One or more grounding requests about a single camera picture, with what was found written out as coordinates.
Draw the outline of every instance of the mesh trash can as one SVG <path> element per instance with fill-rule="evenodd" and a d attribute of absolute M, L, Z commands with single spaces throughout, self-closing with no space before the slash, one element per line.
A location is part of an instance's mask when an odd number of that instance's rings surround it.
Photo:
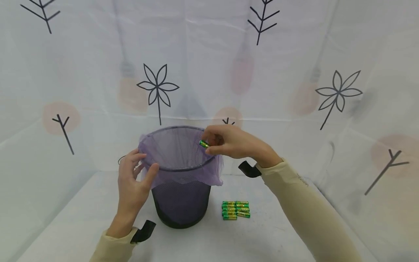
<path fill-rule="evenodd" d="M 138 149 L 147 154 L 142 175 L 153 163 L 160 165 L 151 192 L 159 218 L 171 228 L 198 223 L 207 211 L 211 186 L 222 185 L 222 156 L 205 154 L 199 145 L 203 131 L 174 126 L 140 138 Z"/>

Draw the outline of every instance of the green battery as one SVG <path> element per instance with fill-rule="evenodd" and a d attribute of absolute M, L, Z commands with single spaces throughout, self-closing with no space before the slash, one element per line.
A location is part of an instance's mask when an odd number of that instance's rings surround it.
<path fill-rule="evenodd" d="M 250 213 L 245 213 L 245 212 L 237 212 L 238 216 L 242 216 L 244 218 L 250 218 Z"/>
<path fill-rule="evenodd" d="M 248 201 L 236 201 L 235 204 L 236 205 L 248 205 L 249 206 L 249 202 Z"/>
<path fill-rule="evenodd" d="M 234 211 L 223 211 L 222 216 L 225 216 L 225 215 L 236 215 L 236 212 L 234 212 Z"/>
<path fill-rule="evenodd" d="M 204 140 L 201 140 L 200 142 L 199 142 L 199 144 L 202 146 L 202 147 L 204 147 L 204 148 L 209 148 L 210 146 L 207 144 L 207 142 L 205 142 Z"/>
<path fill-rule="evenodd" d="M 222 218 L 223 220 L 237 220 L 236 215 L 223 215 Z"/>
<path fill-rule="evenodd" d="M 248 204 L 236 204 L 237 208 L 249 208 Z"/>
<path fill-rule="evenodd" d="M 222 205 L 221 207 L 222 208 L 235 208 L 235 205 L 228 204 L 228 205 Z"/>
<path fill-rule="evenodd" d="M 223 211 L 232 211 L 232 212 L 236 211 L 235 207 L 223 207 L 222 210 Z"/>
<path fill-rule="evenodd" d="M 249 213 L 250 212 L 250 209 L 249 208 L 236 208 L 236 211 Z"/>

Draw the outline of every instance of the beige sleeve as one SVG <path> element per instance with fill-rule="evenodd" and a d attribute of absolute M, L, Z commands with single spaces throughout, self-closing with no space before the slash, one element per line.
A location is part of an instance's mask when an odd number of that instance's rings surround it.
<path fill-rule="evenodd" d="M 286 160 L 268 169 L 256 167 L 317 262 L 361 261 L 334 209 L 301 179 Z"/>
<path fill-rule="evenodd" d="M 136 244 L 131 244 L 131 239 L 137 232 L 137 228 L 133 227 L 127 236 L 120 239 L 107 236 L 106 232 L 107 230 L 102 233 L 90 262 L 127 262 L 136 246 Z"/>

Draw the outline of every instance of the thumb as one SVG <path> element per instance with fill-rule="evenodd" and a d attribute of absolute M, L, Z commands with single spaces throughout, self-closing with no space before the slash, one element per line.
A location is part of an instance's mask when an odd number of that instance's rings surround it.
<path fill-rule="evenodd" d="M 213 145 L 205 150 L 205 153 L 207 153 L 208 155 L 226 155 L 226 152 L 226 145 Z"/>
<path fill-rule="evenodd" d="M 157 163 L 154 163 L 150 166 L 148 169 L 147 174 L 145 175 L 145 178 L 141 181 L 141 183 L 146 186 L 148 189 L 151 188 L 151 184 L 154 181 L 154 178 L 157 176 L 159 170 L 159 165 Z"/>

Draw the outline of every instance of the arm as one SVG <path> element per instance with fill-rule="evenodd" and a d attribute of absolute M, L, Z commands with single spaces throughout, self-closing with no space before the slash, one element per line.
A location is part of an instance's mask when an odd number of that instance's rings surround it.
<path fill-rule="evenodd" d="M 334 210 L 275 152 L 257 164 L 265 185 L 274 193 L 291 225 L 318 262 L 360 262 L 351 239 Z"/>
<path fill-rule="evenodd" d="M 118 211 L 108 230 L 102 233 L 90 262 L 127 262 L 132 256 L 136 244 L 131 240 L 137 228 L 133 227 L 138 212 L 150 193 L 151 184 L 157 175 L 159 166 L 151 165 L 143 181 L 136 181 L 143 165 L 135 168 L 145 154 L 138 149 L 127 154 L 119 165 Z"/>
<path fill-rule="evenodd" d="M 265 185 L 317 262 L 361 261 L 333 209 L 268 144 L 232 125 L 208 126 L 202 139 L 210 144 L 208 154 L 257 161 Z"/>

